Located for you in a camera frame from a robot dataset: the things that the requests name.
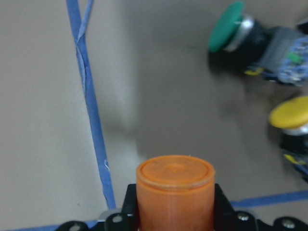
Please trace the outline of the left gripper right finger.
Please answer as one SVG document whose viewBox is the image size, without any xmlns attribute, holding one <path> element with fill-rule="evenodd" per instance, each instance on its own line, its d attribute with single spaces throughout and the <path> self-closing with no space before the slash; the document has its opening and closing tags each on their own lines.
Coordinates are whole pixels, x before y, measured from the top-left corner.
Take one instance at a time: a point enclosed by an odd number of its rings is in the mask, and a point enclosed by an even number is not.
<svg viewBox="0 0 308 231">
<path fill-rule="evenodd" d="M 294 217 L 280 217 L 269 225 L 246 211 L 236 211 L 219 184 L 215 184 L 215 231 L 306 231 L 308 224 Z"/>
</svg>

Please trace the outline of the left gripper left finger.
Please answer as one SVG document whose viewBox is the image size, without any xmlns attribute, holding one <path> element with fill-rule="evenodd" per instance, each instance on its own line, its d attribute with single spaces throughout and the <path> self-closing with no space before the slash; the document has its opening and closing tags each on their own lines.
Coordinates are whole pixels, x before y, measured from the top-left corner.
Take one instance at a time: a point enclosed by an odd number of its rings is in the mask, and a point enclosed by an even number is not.
<svg viewBox="0 0 308 231">
<path fill-rule="evenodd" d="M 139 212 L 136 184 L 129 184 L 122 208 L 107 211 L 93 226 L 82 221 L 69 221 L 61 224 L 57 231 L 137 231 L 139 228 Z"/>
</svg>

